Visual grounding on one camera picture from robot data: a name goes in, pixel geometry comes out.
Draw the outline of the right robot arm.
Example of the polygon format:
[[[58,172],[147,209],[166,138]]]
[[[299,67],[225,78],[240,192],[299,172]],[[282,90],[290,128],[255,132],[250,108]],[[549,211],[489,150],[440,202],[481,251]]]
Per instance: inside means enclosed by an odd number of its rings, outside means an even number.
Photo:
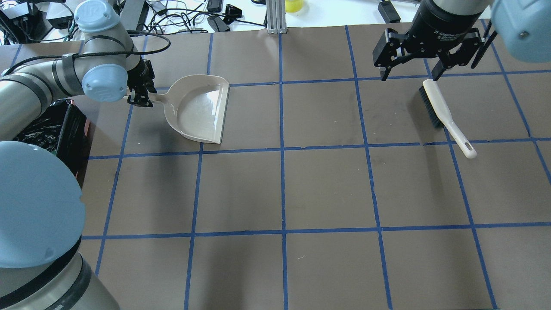
[[[457,65],[476,68],[496,37],[519,61],[549,62],[550,12],[548,0],[421,0],[404,34],[384,30],[373,64],[385,81],[396,65],[438,58],[431,71],[437,80]]]

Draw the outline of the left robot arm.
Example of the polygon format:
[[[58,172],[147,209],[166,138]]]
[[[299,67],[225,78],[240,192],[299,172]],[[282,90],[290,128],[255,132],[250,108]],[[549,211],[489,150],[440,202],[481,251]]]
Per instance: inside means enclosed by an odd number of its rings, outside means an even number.
[[[151,66],[104,0],[81,2],[82,53],[26,59],[1,76],[1,308],[118,310],[79,253],[85,205],[73,172],[53,153],[15,136],[56,100],[121,100],[154,92]]]

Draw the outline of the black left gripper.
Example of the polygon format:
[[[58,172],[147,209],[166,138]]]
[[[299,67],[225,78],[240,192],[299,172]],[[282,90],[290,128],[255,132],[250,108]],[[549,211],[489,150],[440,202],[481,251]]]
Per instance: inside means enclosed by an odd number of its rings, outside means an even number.
[[[127,71],[127,87],[130,94],[127,102],[137,107],[153,107],[150,93],[156,93],[155,74],[149,59],[140,58],[136,66]]]

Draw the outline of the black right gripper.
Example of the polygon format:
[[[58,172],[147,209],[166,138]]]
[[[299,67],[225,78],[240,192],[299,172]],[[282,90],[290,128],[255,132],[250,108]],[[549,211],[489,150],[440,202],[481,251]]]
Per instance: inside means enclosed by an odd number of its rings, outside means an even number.
[[[455,65],[468,65],[482,46],[474,24],[484,9],[483,0],[422,0],[405,33],[387,28],[374,47],[373,64],[381,80],[410,59],[438,57],[431,71],[434,81]]]

